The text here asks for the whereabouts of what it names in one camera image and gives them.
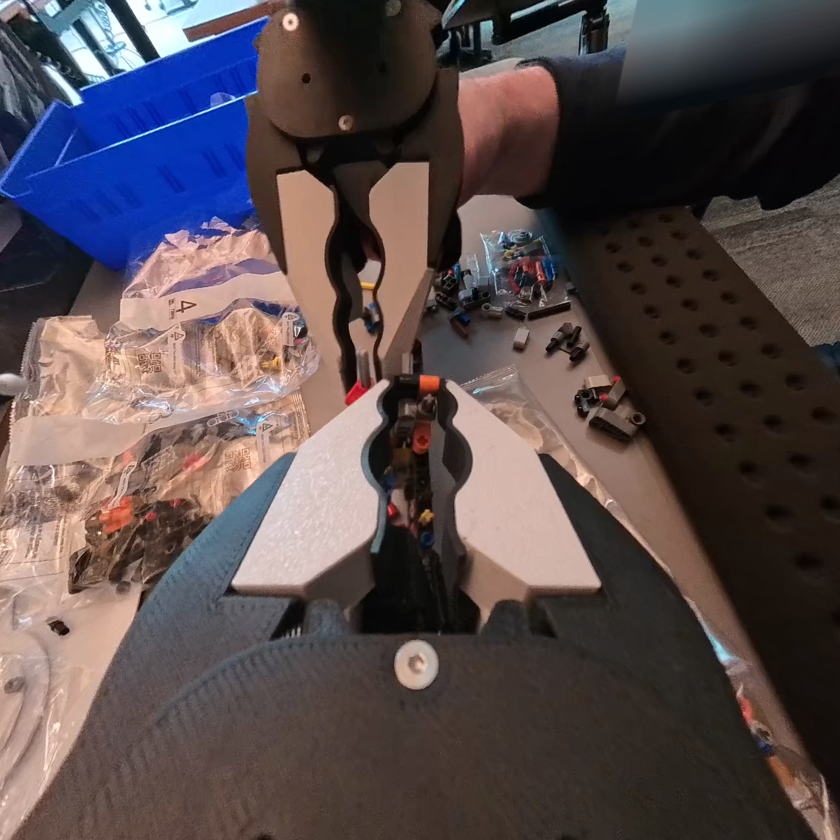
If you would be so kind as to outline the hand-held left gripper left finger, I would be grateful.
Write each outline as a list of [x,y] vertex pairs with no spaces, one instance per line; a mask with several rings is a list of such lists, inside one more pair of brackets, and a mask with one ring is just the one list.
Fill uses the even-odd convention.
[[299,447],[233,577],[235,593],[347,610],[373,589],[381,496],[363,456],[389,385],[379,381]]

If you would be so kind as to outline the multicoloured lego assembly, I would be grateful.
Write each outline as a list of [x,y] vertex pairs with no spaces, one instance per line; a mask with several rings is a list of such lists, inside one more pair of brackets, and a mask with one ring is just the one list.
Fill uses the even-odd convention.
[[409,372],[375,384],[363,350],[356,352],[356,370],[346,404],[358,449],[344,453],[342,467],[362,545],[372,558],[396,538],[429,551],[438,525],[430,450],[444,381]]

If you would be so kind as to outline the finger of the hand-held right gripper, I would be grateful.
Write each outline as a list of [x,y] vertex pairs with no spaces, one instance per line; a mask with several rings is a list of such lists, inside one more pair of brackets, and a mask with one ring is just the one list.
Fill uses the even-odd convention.
[[400,162],[372,186],[369,210],[383,256],[374,300],[381,314],[376,358],[385,377],[403,371],[432,282],[428,246],[429,163]]
[[276,189],[287,279],[320,358],[310,381],[325,403],[346,403],[358,378],[353,323],[364,305],[354,263],[359,219],[340,187],[310,171],[280,171]]

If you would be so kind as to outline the small bag red blue pins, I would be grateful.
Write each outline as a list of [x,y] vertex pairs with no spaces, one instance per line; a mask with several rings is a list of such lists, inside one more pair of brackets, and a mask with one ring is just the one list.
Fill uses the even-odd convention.
[[533,309],[552,303],[557,263],[543,236],[513,228],[483,233],[480,240],[501,305]]

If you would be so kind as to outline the empty clear zip bag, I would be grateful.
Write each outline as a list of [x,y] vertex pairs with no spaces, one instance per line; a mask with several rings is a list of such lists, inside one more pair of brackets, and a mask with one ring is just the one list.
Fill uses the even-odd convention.
[[[585,461],[574,451],[571,443],[563,436],[556,423],[550,418],[550,415],[539,403],[536,396],[524,384],[515,366],[510,365],[503,369],[484,374],[462,384],[462,387],[488,411],[492,412],[494,416],[509,426],[518,436],[527,441],[537,453],[550,455],[561,467],[566,469],[574,480],[582,488],[587,490],[593,498],[597,499],[604,509],[608,510],[614,519],[618,520],[643,548],[651,554],[656,563],[669,576],[673,576],[670,568],[661,560],[643,534],[635,527],[633,521],[627,516],[625,510],[613,497],[613,494],[601,483]],[[707,621],[707,618],[697,607],[697,604],[687,596],[686,589],[683,586],[680,586],[679,589],[700,623],[710,645],[712,646],[711,640],[716,638],[720,645],[726,647],[731,653],[744,660],[750,666],[754,696],[770,720],[770,715],[760,704],[758,693],[759,673],[751,657],[740,655],[732,647],[730,639],[726,635],[719,634],[718,626]],[[780,740],[778,737],[778,728],[771,721],[770,725],[776,737]]]

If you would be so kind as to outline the person's right hand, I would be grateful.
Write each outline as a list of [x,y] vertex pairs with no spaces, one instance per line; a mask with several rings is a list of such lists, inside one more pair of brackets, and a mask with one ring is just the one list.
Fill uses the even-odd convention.
[[465,148],[460,206],[475,196],[520,199],[543,191],[560,126],[560,100],[547,68],[525,64],[462,75],[458,115]]

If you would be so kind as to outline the blue plastic bin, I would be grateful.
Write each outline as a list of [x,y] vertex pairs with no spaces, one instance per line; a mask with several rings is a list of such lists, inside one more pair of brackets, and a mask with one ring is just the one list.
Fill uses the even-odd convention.
[[118,270],[180,228],[254,211],[246,98],[267,17],[49,106],[2,175],[2,194]]

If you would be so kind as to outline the large dark grey lego liftarm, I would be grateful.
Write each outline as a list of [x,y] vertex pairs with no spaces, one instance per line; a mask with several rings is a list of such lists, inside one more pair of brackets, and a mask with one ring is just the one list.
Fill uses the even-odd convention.
[[637,411],[619,411],[601,402],[591,412],[587,423],[589,428],[625,444],[633,440],[646,425],[647,417]]

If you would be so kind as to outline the dark perforated board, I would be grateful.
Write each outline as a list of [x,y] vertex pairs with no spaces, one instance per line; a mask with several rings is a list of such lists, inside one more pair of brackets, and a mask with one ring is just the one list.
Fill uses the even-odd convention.
[[685,209],[564,224],[571,276],[838,798],[838,378]]

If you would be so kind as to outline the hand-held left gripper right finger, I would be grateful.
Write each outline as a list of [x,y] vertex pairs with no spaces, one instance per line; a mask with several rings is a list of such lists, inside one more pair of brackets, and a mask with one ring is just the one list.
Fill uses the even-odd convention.
[[461,386],[441,391],[458,588],[486,623],[503,602],[594,595],[601,579],[537,452]]

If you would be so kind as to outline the pile of loose lego pieces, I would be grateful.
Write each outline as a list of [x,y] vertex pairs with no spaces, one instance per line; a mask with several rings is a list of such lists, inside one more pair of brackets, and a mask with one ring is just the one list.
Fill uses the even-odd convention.
[[434,276],[422,323],[445,323],[456,338],[467,342],[481,323],[500,321],[504,316],[488,274],[482,271],[478,257],[467,253]]

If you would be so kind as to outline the person's right forearm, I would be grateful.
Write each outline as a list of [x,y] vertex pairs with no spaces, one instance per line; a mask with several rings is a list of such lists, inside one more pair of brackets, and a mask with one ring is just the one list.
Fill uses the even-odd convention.
[[839,78],[684,108],[619,106],[626,49],[524,59],[553,79],[559,128],[533,209],[597,217],[755,198],[773,211],[838,177]]

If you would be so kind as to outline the clear bag black orange parts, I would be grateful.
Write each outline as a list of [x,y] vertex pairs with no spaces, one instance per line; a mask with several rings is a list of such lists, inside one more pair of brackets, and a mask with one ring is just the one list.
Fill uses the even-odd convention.
[[309,436],[299,392],[140,433],[80,417],[27,419],[2,491],[2,582],[52,575],[77,594],[153,586],[281,456]]

